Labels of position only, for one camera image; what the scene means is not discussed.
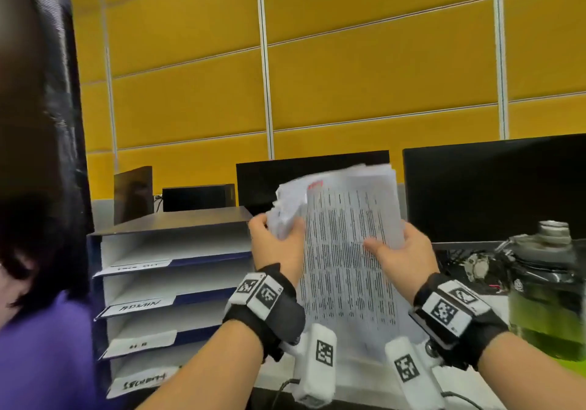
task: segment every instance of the person's hair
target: person's hair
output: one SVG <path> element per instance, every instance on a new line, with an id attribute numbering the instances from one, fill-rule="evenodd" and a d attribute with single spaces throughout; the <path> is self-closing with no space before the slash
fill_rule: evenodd
<path id="1" fill-rule="evenodd" d="M 15 279 L 32 278 L 30 290 L 12 306 L 18 317 L 48 307 L 61 291 L 72 299 L 87 293 L 84 258 L 76 257 L 71 235 L 52 214 L 47 196 L 25 194 L 0 201 L 0 263 Z M 32 269 L 19 260 L 24 256 Z"/>

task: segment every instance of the hand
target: hand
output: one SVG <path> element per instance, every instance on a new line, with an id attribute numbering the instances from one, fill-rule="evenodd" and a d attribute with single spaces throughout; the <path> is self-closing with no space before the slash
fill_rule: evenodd
<path id="1" fill-rule="evenodd" d="M 373 237 L 364 241 L 364 247 L 377 258 L 399 293 L 413 304 L 415 295 L 428 277 L 440 270 L 429 238 L 407 222 L 404 233 L 405 246 L 401 249 L 390 249 Z"/>
<path id="2" fill-rule="evenodd" d="M 283 274 L 297 287 L 303 274 L 303 244 L 305 223 L 296 217 L 293 228 L 285 240 L 279 240 L 267 229 L 267 215 L 259 214 L 248 222 L 253 241 L 254 266 L 260 269 L 272 263 L 281 264 Z"/>

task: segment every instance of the black monitor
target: black monitor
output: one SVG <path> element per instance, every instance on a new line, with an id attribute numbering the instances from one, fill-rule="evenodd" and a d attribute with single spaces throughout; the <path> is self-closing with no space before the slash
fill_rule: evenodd
<path id="1" fill-rule="evenodd" d="M 405 149 L 408 220 L 441 248 L 490 249 L 541 220 L 586 238 L 586 134 Z"/>
<path id="2" fill-rule="evenodd" d="M 163 211 L 191 211 L 236 206 L 234 184 L 163 188 Z"/>
<path id="3" fill-rule="evenodd" d="M 271 209 L 277 199 L 275 192 L 280 184 L 316 172 L 344 169 L 360 163 L 389 163 L 389 151 L 238 163 L 238 203 L 245 206 L 250 214 L 260 214 Z"/>
<path id="4" fill-rule="evenodd" d="M 114 175 L 114 225 L 155 212 L 152 166 Z"/>

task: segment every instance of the paper document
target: paper document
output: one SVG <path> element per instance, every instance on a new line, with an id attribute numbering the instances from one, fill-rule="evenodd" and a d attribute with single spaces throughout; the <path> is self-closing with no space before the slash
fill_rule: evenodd
<path id="1" fill-rule="evenodd" d="M 338 337 L 339 354 L 383 361 L 385 343 L 424 333 L 407 315 L 408 303 L 363 248 L 376 237 L 404 243 L 397 181 L 390 165 L 355 166 L 313 174 L 279 186 L 267 213 L 269 230 L 285 238 L 295 216 L 305 219 L 305 266 L 299 302 L 307 325 L 318 322 Z"/>

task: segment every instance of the desk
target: desk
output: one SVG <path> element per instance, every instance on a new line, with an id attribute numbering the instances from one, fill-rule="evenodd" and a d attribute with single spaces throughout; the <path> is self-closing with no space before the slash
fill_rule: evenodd
<path id="1" fill-rule="evenodd" d="M 509 320 L 506 296 L 482 296 L 505 321 Z M 262 366 L 256 387 L 278 390 L 292 377 L 294 359 L 284 355 L 280 362 L 268 358 Z M 436 367 L 434 374 L 442 390 L 464 395 L 485 410 L 505 410 L 502 402 L 473 369 L 463 371 L 452 367 Z M 410 410 L 401 388 L 388 368 L 377 362 L 363 360 L 338 361 L 336 396 L 339 401 L 366 404 L 394 410 Z M 468 403 L 448 398 L 448 410 L 470 410 Z"/>

